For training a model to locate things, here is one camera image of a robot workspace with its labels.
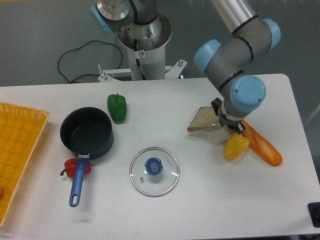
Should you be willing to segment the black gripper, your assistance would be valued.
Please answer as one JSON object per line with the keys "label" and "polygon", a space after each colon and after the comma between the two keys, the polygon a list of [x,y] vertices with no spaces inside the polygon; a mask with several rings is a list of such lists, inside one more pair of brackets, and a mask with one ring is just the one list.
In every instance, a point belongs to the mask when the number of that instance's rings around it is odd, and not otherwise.
{"label": "black gripper", "polygon": [[246,130],[242,121],[243,118],[230,115],[225,109],[224,101],[220,98],[215,98],[210,104],[215,115],[219,117],[222,126],[227,126],[227,128],[237,134],[242,134]]}

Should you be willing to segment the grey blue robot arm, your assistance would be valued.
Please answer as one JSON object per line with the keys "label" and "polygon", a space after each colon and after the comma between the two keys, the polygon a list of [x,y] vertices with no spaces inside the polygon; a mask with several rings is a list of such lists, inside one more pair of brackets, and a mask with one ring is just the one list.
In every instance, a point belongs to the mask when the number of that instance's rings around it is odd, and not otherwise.
{"label": "grey blue robot arm", "polygon": [[[232,34],[227,43],[213,39],[201,46],[194,62],[220,93],[211,102],[218,127],[245,131],[244,119],[266,96],[262,80],[243,67],[269,52],[281,39],[276,22],[260,19],[246,0],[214,0],[212,5]],[[117,33],[126,47],[134,81],[165,78],[165,46],[172,30],[155,0],[99,0],[90,8],[106,34]]]}

